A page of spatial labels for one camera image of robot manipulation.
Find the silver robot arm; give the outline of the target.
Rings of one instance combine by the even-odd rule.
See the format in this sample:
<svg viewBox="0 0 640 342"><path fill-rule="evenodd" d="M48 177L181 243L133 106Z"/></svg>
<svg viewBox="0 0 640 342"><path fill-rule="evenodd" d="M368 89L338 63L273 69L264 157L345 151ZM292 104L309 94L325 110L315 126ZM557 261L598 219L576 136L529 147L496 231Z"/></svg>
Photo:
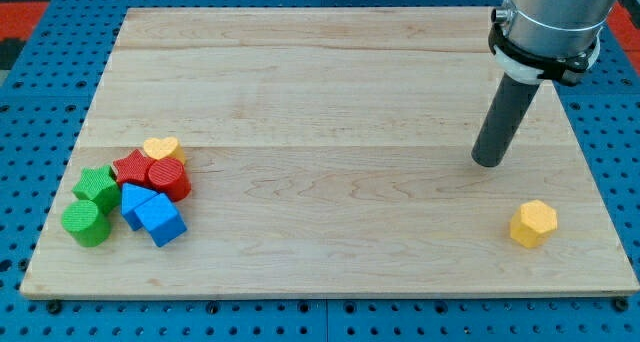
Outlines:
<svg viewBox="0 0 640 342"><path fill-rule="evenodd" d="M491 12L491 53L521 84L574 86L599 56L599 34L615 2L503 0Z"/></svg>

